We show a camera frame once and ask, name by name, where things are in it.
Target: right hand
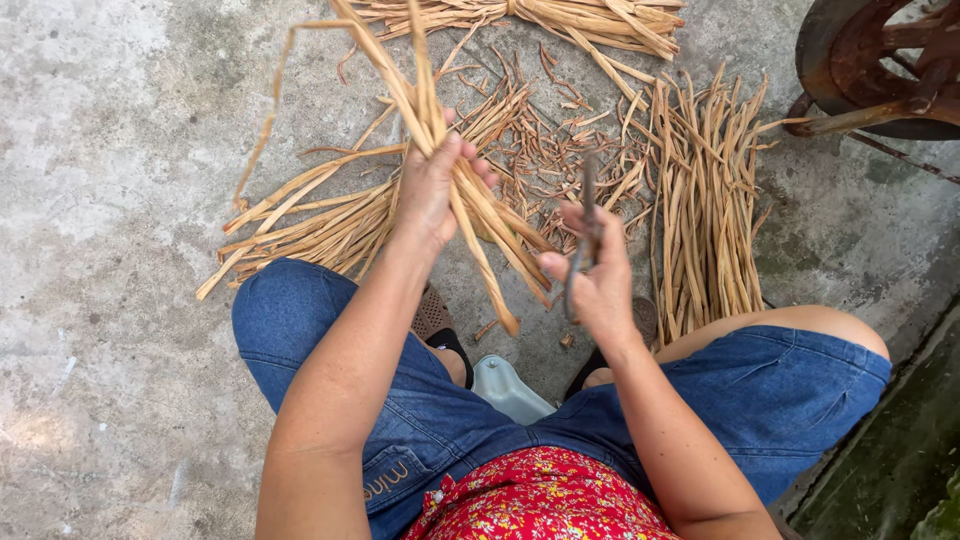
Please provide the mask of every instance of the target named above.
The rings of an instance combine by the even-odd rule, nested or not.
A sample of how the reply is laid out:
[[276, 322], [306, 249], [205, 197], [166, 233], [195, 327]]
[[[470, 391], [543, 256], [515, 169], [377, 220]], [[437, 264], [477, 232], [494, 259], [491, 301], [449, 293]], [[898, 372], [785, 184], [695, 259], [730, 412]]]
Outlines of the right hand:
[[[596, 219], [603, 225], [600, 251], [596, 263], [586, 274], [578, 273], [573, 279], [573, 306], [597, 345], [604, 349], [616, 341], [637, 332], [634, 324], [634, 309], [630, 286], [631, 270], [627, 260], [627, 245], [623, 238], [623, 220], [604, 209], [595, 208]], [[564, 223], [579, 234], [583, 228], [584, 208], [561, 203], [560, 216]], [[566, 282], [570, 261], [556, 252], [547, 252], [537, 257], [546, 273], [561, 282]]]

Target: hand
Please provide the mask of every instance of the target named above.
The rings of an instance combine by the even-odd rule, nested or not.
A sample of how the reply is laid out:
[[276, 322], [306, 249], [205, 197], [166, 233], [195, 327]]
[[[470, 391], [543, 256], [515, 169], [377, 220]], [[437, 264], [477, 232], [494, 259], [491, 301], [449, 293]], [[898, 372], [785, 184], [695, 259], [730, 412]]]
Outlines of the hand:
[[[634, 325], [631, 271], [623, 239], [623, 220], [599, 207], [594, 211], [597, 221], [603, 225], [596, 264], [586, 274], [578, 273], [573, 278], [573, 290], [567, 290], [565, 294], [572, 295], [580, 323], [602, 350], [638, 330]], [[583, 230], [583, 207], [561, 203], [560, 215], [575, 233]], [[570, 269], [567, 258], [548, 252], [540, 254], [537, 262], [548, 274], [566, 282]]]
[[[453, 109], [444, 109], [444, 118], [453, 121]], [[477, 158], [476, 146], [450, 132], [428, 160], [411, 144], [403, 162], [400, 195], [396, 208], [395, 236], [412, 239], [437, 255], [457, 232], [457, 220], [450, 209], [451, 170], [458, 158], [466, 158], [487, 187], [496, 183], [490, 164]]]

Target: small tool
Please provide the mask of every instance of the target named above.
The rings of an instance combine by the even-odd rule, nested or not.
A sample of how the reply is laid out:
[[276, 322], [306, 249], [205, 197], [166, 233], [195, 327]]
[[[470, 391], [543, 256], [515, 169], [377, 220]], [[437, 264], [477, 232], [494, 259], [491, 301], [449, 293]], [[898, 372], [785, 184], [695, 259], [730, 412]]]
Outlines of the small tool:
[[564, 284], [564, 315], [567, 321], [575, 325], [580, 324], [580, 321], [573, 307], [573, 278], [580, 274], [585, 262], [589, 266], [596, 262], [596, 255], [600, 251], [600, 240], [603, 238], [603, 224], [596, 218], [596, 205], [593, 201], [596, 185], [596, 155], [593, 152], [587, 152], [584, 156], [584, 177], [580, 184], [580, 198], [584, 205], [584, 227], [577, 236], [577, 250], [573, 252], [570, 271], [566, 275]]

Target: forearm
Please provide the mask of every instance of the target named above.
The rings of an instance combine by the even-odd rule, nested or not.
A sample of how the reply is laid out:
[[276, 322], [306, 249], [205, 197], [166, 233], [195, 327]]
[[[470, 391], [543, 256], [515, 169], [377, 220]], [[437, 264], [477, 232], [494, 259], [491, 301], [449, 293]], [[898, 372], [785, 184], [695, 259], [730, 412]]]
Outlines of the forearm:
[[[725, 528], [776, 538], [753, 487], [673, 389], [639, 332], [600, 348], [637, 455], [671, 527], [691, 540], [722, 537]], [[710, 526], [701, 527], [706, 522]]]
[[383, 406], [435, 255], [395, 235], [302, 364], [271, 446], [360, 452]]

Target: jeans pocket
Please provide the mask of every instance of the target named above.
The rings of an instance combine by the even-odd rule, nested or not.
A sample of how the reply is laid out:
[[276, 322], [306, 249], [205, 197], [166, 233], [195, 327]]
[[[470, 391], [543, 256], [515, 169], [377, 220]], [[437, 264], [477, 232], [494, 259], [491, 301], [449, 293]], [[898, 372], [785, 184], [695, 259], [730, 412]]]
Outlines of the jeans pocket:
[[412, 450], [391, 445], [363, 465], [367, 515], [406, 497], [434, 477]]

